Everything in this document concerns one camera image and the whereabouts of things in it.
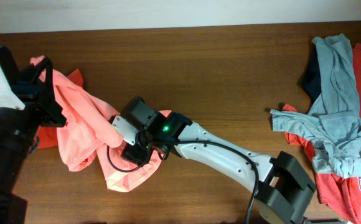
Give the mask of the salmon pink t-shirt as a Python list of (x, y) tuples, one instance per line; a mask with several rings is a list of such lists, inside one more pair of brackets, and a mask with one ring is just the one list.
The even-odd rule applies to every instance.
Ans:
[(71, 82), (68, 75), (53, 71), (56, 102), (67, 121), (57, 128), (59, 154), (71, 172), (78, 172), (98, 159), (106, 186), (117, 192), (130, 192), (148, 180), (161, 165), (157, 153), (137, 168), (120, 157), (126, 143), (109, 120), (118, 112), (103, 100)]

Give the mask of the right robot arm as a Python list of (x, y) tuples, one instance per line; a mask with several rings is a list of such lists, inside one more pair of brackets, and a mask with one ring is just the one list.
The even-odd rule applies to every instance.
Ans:
[(132, 99), (113, 118), (112, 126), (126, 146), (121, 158), (138, 168), (157, 152), (161, 160), (170, 153), (203, 163), (235, 180), (251, 192), (269, 223), (303, 223), (316, 185), (299, 161), (287, 152), (277, 157), (249, 151), (221, 139), (183, 114), (168, 115), (150, 108), (140, 97)]

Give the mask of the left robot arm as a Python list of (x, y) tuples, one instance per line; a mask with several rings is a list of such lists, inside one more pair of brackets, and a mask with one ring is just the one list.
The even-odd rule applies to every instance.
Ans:
[(38, 147), (41, 127), (66, 122), (55, 100), (50, 59), (23, 71), (12, 64), (0, 61), (0, 223), (24, 222), (27, 200), (12, 192), (24, 160)]

